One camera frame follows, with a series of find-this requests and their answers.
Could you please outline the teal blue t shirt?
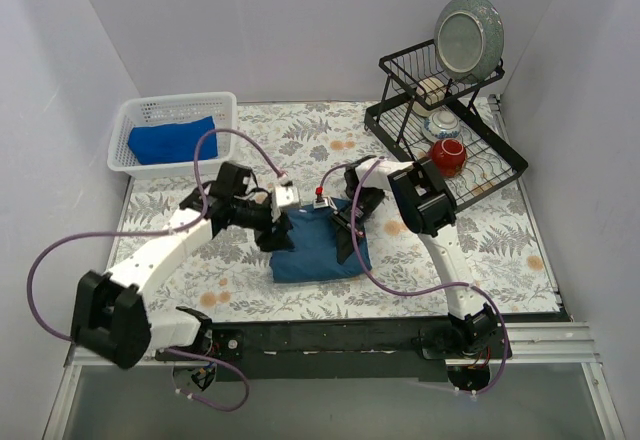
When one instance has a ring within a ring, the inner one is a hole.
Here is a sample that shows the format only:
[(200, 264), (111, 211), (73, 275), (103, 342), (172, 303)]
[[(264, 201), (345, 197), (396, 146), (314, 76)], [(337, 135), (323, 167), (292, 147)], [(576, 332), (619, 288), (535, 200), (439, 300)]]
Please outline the teal blue t shirt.
[(358, 276), (371, 268), (363, 228), (351, 235), (345, 214), (351, 202), (335, 198), (335, 207), (309, 204), (289, 214), (294, 248), (276, 251), (269, 266), (279, 284), (323, 282)]

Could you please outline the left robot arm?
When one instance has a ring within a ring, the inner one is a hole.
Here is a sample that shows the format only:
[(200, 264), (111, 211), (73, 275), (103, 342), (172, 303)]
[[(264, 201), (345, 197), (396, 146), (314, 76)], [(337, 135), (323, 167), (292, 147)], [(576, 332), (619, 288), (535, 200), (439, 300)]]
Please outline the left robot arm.
[(193, 360), (205, 358), (215, 344), (211, 319), (184, 306), (152, 312), (149, 299), (196, 250), (229, 227), (252, 230), (263, 252), (293, 248), (287, 212), (300, 205), (297, 188), (281, 176), (257, 202), (248, 188), (252, 175), (248, 167), (223, 163), (215, 179), (196, 186), (179, 203), (165, 234), (104, 273), (87, 272), (76, 290), (73, 343), (122, 369), (135, 366), (149, 351), (167, 348)]

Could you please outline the black wire dish rack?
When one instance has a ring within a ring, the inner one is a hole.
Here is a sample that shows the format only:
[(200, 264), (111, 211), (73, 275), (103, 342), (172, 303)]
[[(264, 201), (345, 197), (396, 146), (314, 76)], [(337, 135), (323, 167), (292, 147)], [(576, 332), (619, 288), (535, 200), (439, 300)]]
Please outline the black wire dish rack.
[(425, 117), (412, 108), (419, 82), (435, 76), (446, 86), (445, 97), (433, 106), (454, 113), (461, 124), (461, 142), (467, 152), (462, 172), (447, 180), (460, 211), (517, 180), (528, 162), (504, 138), (495, 96), (480, 98), (480, 89), (504, 76), (499, 64), (491, 75), (470, 85), (451, 79), (439, 64), (432, 40), (386, 55), (379, 60), (386, 74), (381, 101), (366, 109), (364, 124), (399, 161), (415, 161), (432, 142), (422, 133)]

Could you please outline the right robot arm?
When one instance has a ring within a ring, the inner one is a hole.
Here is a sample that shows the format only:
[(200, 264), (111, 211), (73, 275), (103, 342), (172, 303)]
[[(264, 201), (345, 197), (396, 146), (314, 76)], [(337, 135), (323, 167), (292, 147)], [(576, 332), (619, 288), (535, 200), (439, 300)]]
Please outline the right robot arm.
[[(342, 168), (351, 204), (331, 216), (338, 261), (355, 257), (371, 282), (394, 296), (411, 298), (443, 291), (450, 322), (445, 349), (469, 358), (486, 351), (498, 330), (500, 314), (491, 298), (471, 284), (472, 274), (456, 228), (456, 200), (433, 161), (398, 162), (370, 155)], [(438, 274), (438, 286), (411, 292), (394, 290), (377, 280), (364, 262), (360, 250), (364, 223), (387, 192), (392, 194), (405, 226), (426, 247)]]

